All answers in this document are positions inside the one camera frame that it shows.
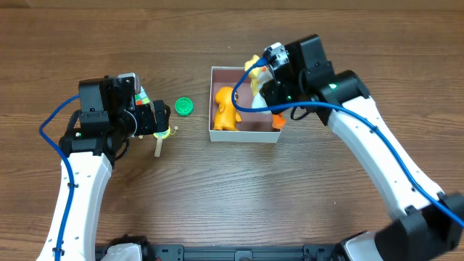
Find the colourful puzzle cube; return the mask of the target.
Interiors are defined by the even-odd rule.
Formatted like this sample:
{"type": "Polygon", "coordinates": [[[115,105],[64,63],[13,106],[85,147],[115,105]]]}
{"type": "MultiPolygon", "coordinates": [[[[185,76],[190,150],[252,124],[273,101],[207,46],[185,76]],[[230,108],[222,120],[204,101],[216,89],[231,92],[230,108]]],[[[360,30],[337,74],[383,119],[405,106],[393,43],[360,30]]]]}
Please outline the colourful puzzle cube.
{"type": "Polygon", "coordinates": [[[151,99],[146,94],[144,88],[140,87],[140,93],[135,95],[136,105],[151,104],[151,99]]]}

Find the wooden cat rattle drum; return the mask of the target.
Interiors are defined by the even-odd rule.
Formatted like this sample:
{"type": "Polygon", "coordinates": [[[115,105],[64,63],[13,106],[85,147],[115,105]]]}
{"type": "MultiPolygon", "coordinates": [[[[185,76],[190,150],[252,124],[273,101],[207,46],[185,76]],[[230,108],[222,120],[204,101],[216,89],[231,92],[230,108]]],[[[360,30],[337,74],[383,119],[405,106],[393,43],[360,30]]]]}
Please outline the wooden cat rattle drum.
{"type": "Polygon", "coordinates": [[[169,127],[166,131],[151,134],[151,136],[153,136],[156,140],[156,146],[154,150],[155,157],[160,157],[163,141],[171,136],[174,136],[178,129],[179,127],[175,125],[174,128],[169,127]]]}

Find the white yellow duck toy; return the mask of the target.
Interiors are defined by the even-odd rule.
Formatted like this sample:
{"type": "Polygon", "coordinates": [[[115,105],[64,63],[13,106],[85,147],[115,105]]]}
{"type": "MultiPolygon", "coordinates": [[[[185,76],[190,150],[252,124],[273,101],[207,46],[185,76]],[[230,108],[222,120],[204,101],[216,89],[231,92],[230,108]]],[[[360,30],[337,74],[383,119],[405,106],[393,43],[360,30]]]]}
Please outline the white yellow duck toy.
{"type": "MultiPolygon", "coordinates": [[[[250,88],[252,90],[253,95],[252,108],[256,109],[261,107],[267,107],[264,98],[260,94],[260,90],[264,83],[273,79],[271,72],[268,70],[268,68],[266,68],[266,66],[256,67],[249,72],[248,77],[251,79],[250,88]]],[[[285,126],[286,119],[283,117],[283,113],[274,115],[270,111],[266,111],[265,114],[272,115],[272,126],[274,128],[282,129],[285,126]]]]}

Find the green round plastic wheel toy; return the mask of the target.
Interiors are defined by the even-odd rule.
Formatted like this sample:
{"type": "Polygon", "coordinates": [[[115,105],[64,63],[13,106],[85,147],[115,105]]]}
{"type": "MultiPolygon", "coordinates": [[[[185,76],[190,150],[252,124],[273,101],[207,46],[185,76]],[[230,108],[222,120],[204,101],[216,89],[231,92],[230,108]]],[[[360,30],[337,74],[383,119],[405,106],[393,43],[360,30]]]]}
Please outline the green round plastic wheel toy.
{"type": "Polygon", "coordinates": [[[189,116],[194,110],[194,103],[188,97],[181,97],[175,102],[175,111],[182,117],[189,116]]]}

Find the orange dinosaur toy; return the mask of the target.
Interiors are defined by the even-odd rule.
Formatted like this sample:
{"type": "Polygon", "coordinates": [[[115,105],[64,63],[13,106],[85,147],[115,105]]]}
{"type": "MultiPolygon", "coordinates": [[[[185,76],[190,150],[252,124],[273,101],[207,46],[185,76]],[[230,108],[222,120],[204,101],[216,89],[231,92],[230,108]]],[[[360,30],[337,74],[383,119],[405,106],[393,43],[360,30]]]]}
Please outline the orange dinosaur toy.
{"type": "Polygon", "coordinates": [[[238,131],[236,124],[241,123],[242,118],[233,105],[233,103],[237,102],[238,99],[238,94],[233,94],[233,88],[230,86],[223,86],[215,94],[217,112],[214,117],[214,130],[238,131]]]}

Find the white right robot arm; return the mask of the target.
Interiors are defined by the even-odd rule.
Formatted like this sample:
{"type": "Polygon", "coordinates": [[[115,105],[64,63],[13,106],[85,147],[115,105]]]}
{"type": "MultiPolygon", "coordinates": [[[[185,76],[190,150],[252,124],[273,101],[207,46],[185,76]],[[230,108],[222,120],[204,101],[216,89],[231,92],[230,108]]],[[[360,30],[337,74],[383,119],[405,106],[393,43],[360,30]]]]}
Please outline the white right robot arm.
{"type": "Polygon", "coordinates": [[[391,223],[339,243],[335,260],[431,260],[457,248],[463,196],[446,194],[412,160],[384,122],[358,75],[335,72],[317,35],[264,50],[270,111],[315,113],[352,151],[386,205],[391,223]]]}

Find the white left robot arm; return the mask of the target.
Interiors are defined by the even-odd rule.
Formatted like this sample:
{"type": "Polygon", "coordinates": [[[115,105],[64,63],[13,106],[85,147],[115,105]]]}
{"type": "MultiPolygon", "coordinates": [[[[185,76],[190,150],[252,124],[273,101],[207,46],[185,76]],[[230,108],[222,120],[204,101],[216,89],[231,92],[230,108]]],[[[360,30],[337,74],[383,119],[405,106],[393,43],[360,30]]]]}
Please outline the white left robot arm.
{"type": "Polygon", "coordinates": [[[137,74],[82,80],[80,101],[58,143],[39,127],[41,137],[61,158],[61,183],[51,226],[40,260],[95,260],[96,231],[104,190],[115,162],[128,150],[132,137],[153,136],[154,156],[171,133],[170,108],[162,100],[142,95],[137,74]]]}

